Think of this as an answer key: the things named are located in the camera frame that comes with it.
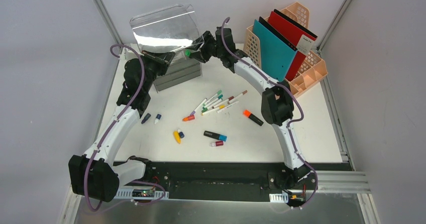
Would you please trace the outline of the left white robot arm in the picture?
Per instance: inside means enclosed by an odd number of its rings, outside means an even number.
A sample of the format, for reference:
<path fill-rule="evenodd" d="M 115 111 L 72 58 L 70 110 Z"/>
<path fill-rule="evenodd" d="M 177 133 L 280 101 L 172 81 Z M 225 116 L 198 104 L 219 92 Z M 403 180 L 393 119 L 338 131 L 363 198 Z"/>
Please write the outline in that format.
<path fill-rule="evenodd" d="M 174 52 L 144 51 L 125 63 L 123 88 L 107 127 L 83 155 L 73 155 L 68 162 L 73 193 L 110 202 L 119 188 L 134 180 L 141 186 L 152 182 L 153 172 L 146 168 L 146 160 L 131 157 L 117 166 L 114 161 L 147 109 L 154 81 L 165 75 L 174 57 Z"/>

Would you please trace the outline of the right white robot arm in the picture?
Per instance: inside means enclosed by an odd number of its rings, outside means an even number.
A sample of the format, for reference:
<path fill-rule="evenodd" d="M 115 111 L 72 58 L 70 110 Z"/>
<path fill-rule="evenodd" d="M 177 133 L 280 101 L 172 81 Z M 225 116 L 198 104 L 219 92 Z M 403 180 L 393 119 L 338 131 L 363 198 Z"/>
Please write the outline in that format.
<path fill-rule="evenodd" d="M 273 127 L 284 156 L 285 172 L 283 177 L 275 178 L 275 183 L 286 192 L 303 185 L 314 169 L 303 156 L 294 132 L 293 112 L 301 106 L 291 93 L 289 83 L 273 79 L 256 66 L 236 47 L 229 28 L 218 27 L 214 34 L 204 32 L 185 54 L 202 63 L 212 57 L 220 59 L 225 68 L 245 79 L 261 94 L 262 117 Z"/>

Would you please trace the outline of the clear grey drawer organizer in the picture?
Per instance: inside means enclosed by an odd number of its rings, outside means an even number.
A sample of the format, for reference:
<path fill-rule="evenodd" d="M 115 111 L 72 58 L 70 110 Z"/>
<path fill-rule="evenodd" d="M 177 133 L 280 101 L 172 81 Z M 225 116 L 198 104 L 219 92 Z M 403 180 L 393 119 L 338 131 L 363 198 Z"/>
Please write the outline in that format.
<path fill-rule="evenodd" d="M 175 53 L 166 74 L 154 81 L 158 92 L 202 76 L 201 63 L 184 54 L 202 35 L 192 5 L 175 4 L 140 14 L 129 24 L 139 50 Z"/>

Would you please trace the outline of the red folder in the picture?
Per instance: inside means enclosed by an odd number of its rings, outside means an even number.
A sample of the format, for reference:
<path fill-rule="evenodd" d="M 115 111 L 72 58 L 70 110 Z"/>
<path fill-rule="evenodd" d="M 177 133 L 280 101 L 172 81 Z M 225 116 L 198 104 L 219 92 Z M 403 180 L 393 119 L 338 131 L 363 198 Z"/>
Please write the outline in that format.
<path fill-rule="evenodd" d="M 317 40 L 317 35 L 277 9 L 271 12 L 268 23 L 297 49 L 296 56 L 285 77 L 292 81 Z"/>

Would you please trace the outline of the blue cap black highlighter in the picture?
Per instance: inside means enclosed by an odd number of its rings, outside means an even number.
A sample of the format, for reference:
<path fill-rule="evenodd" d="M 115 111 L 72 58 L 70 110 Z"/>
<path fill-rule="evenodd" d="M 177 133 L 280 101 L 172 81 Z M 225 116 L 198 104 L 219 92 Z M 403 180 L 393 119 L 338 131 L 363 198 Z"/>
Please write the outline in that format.
<path fill-rule="evenodd" d="M 210 131 L 204 131 L 203 133 L 204 136 L 215 139 L 215 140 L 219 140 L 219 141 L 226 141 L 227 140 L 227 136 L 225 135 L 221 135 L 218 133 L 214 133 L 214 132 L 210 132 Z"/>

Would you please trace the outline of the teal folder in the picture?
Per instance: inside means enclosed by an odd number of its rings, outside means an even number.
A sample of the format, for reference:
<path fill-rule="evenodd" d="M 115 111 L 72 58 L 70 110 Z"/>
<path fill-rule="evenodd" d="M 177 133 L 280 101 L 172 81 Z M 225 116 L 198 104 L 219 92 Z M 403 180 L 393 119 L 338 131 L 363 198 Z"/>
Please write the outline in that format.
<path fill-rule="evenodd" d="M 297 48 L 262 17 L 254 21 L 253 33 L 260 41 L 262 70 L 270 77 L 283 81 L 295 59 Z"/>

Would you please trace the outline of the orange cap black highlighter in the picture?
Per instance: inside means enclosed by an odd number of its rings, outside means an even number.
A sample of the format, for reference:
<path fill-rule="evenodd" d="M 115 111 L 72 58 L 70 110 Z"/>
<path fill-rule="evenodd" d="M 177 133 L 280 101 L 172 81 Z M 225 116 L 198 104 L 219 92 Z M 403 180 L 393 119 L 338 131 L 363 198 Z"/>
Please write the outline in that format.
<path fill-rule="evenodd" d="M 253 121 L 254 123 L 256 123 L 259 126 L 262 126 L 264 124 L 264 122 L 260 118 L 255 116 L 253 113 L 251 113 L 247 109 L 243 111 L 243 115 L 246 116 L 248 119 L 250 119 L 251 121 Z"/>

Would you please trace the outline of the green cap black highlighter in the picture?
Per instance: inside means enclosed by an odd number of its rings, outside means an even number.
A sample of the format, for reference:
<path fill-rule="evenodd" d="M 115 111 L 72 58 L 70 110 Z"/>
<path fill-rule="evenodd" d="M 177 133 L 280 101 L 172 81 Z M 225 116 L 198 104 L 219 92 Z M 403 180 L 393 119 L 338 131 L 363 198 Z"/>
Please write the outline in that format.
<path fill-rule="evenodd" d="M 195 52 L 191 51 L 191 50 L 185 50 L 184 54 L 186 57 L 191 57 L 192 54 L 194 54 Z"/>

